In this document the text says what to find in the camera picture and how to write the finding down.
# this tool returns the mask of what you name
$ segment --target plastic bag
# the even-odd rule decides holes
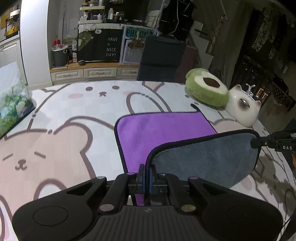
[[[0,95],[0,138],[26,117],[33,109],[32,93],[18,83]]]

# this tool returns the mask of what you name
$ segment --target countertop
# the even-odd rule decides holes
[[[15,36],[13,36],[13,37],[11,37],[11,38],[9,38],[9,39],[3,40],[2,42],[0,42],[0,47],[1,47],[2,45],[4,45],[4,44],[7,44],[8,42],[10,42],[10,41],[12,41],[12,40],[18,39],[19,37],[20,37],[20,35],[18,34],[18,35],[15,35]]]
[[[78,63],[71,63],[68,64],[67,68],[64,69],[51,69],[50,72],[59,72],[59,71],[66,71],[66,70],[73,70],[73,69],[88,69],[88,68],[108,68],[108,67],[131,67],[131,68],[138,68],[139,65],[121,65],[119,63],[87,63],[86,65],[80,66]]]

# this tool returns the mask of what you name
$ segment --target bed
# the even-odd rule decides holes
[[[244,129],[225,110],[192,99],[178,83],[73,83],[34,90],[33,99],[36,109],[0,140],[1,241],[16,240],[11,219],[23,204],[96,176],[113,180],[124,172],[114,135],[124,115],[192,112],[194,104],[217,133]],[[269,134],[259,121],[252,129]],[[271,203],[284,221],[296,206],[288,163],[282,153],[266,147],[254,171],[231,189]]]

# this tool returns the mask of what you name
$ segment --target wooden cabinet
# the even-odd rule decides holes
[[[84,80],[136,80],[139,66],[120,65],[119,63],[87,63],[80,66],[71,63],[66,69],[52,69],[53,84],[70,83]]]

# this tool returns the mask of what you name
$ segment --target screw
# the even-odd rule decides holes
[[[196,207],[192,204],[185,204],[181,207],[181,210],[184,212],[193,212],[195,211]]]
[[[103,212],[110,212],[114,209],[114,206],[112,204],[103,204],[100,206],[100,210]]]

